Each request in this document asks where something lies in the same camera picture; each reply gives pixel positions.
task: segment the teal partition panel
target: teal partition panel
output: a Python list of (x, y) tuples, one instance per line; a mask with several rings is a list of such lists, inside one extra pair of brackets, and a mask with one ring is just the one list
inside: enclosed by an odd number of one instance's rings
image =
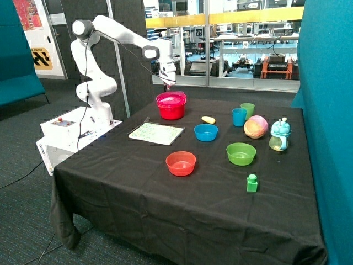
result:
[(12, 0), (0, 0), (0, 106), (44, 94)]
[(21, 26), (15, 5), (12, 0), (0, 1), (0, 26)]
[(329, 264), (353, 264), (352, 1), (305, 3), (298, 44), (304, 110)]

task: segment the green block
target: green block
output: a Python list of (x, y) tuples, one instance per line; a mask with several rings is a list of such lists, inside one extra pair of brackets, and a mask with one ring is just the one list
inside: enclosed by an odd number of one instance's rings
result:
[(256, 192), (258, 190), (258, 178), (254, 174), (250, 174), (247, 179), (247, 191)]

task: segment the blue lid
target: blue lid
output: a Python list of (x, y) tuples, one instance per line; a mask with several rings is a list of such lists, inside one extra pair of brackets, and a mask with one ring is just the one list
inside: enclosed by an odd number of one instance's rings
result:
[(291, 126), (286, 121), (287, 118), (276, 121), (271, 127), (271, 135), (275, 137), (290, 136), (292, 133)]

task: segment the yellow warning sign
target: yellow warning sign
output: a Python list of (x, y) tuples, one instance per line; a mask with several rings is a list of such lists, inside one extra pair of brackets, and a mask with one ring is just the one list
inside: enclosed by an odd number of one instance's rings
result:
[(49, 52), (45, 48), (33, 48), (32, 57), (34, 69), (36, 70), (52, 70), (53, 64), (51, 63)]

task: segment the glass window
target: glass window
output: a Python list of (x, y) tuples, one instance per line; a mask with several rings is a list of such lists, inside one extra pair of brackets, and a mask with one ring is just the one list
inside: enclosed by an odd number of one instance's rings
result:
[[(178, 84), (293, 92), (304, 2), (144, 0), (149, 39), (173, 43)], [(153, 67), (158, 72), (158, 62)]]

